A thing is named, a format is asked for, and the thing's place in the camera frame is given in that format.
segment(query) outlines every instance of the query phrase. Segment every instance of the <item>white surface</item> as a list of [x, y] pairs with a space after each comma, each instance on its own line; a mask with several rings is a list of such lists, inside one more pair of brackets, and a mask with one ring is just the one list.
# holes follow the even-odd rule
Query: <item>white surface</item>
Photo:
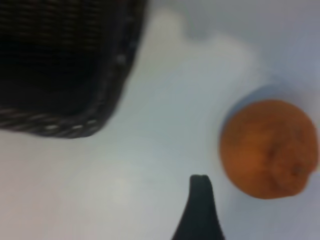
[[254, 91], [294, 101], [319, 124], [318, 1], [151, 8], [136, 68], [102, 132], [0, 132], [0, 239], [169, 240], [192, 174], [210, 176], [228, 240], [319, 239], [317, 174], [297, 197], [258, 200], [228, 181], [217, 153], [226, 114]]

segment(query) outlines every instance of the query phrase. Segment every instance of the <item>orange fruit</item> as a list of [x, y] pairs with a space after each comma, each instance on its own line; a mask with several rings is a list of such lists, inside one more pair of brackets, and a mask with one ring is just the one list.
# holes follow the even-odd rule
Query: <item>orange fruit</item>
[[304, 190], [318, 164], [317, 132], [298, 107], [281, 100], [253, 103], [225, 125], [220, 156], [229, 179], [260, 199]]

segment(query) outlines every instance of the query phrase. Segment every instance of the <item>black object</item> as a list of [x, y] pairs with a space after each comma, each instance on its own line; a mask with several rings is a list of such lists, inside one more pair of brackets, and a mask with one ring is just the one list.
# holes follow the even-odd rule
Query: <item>black object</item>
[[1, 0], [0, 128], [87, 137], [115, 110], [147, 0]]
[[172, 240], [224, 240], [212, 184], [208, 176], [193, 175], [184, 214]]

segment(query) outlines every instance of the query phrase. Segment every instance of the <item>wicker basket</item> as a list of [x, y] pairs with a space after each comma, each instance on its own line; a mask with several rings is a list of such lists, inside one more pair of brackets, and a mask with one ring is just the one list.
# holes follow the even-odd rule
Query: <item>wicker basket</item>
[[99, 131], [115, 110], [146, 0], [1, 0], [0, 128]]

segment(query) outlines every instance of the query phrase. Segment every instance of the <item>orange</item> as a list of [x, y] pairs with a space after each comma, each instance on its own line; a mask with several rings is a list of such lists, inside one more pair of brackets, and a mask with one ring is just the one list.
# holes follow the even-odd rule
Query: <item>orange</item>
[[220, 156], [229, 179], [260, 199], [304, 190], [318, 164], [317, 132], [298, 107], [280, 100], [253, 103], [225, 125]]

